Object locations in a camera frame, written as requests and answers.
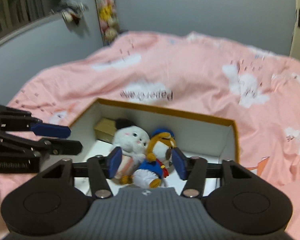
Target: plush toy foot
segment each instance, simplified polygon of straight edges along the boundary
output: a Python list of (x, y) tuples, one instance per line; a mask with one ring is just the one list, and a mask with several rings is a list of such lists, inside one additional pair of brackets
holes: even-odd
[(132, 176), (123, 176), (120, 179), (120, 184), (121, 185), (132, 184)]
[(154, 155), (154, 153), (148, 153), (146, 156), (146, 160), (148, 162), (154, 162), (157, 159), (157, 157)]
[(161, 184), (161, 179), (154, 179), (150, 184), (149, 188), (156, 188), (159, 187)]

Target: small brown box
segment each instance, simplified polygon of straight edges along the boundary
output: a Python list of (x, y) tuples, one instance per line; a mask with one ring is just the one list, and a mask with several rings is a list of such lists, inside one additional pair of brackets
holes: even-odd
[(117, 129), (115, 121), (107, 118), (102, 118), (95, 126), (97, 140), (112, 143), (113, 137)]

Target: black plush ear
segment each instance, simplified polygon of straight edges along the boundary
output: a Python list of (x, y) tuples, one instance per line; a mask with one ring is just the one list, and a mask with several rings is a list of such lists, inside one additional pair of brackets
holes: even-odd
[(119, 118), (115, 121), (115, 127), (117, 128), (117, 130), (134, 126), (134, 125), (135, 123), (133, 121), (130, 121), (129, 119), (126, 118)]

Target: pink blanket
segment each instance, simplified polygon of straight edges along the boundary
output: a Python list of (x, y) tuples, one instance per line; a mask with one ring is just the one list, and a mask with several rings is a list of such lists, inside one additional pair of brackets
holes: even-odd
[[(127, 33), (87, 59), (40, 72), (9, 105), (70, 125), (99, 97), (235, 119), (240, 163), (290, 197), (287, 232), (300, 239), (299, 61), (197, 33)], [(0, 175), (0, 203), (28, 179)], [(0, 237), (6, 232), (0, 216)]]

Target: blue hat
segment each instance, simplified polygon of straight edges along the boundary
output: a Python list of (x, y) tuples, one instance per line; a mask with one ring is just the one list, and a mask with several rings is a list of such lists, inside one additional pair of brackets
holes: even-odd
[(168, 132), (168, 133), (171, 134), (172, 138), (174, 138), (174, 133), (171, 130), (167, 129), (167, 128), (158, 128), (157, 130), (155, 130), (152, 133), (151, 138), (158, 135), (159, 133), (162, 133), (162, 132)]

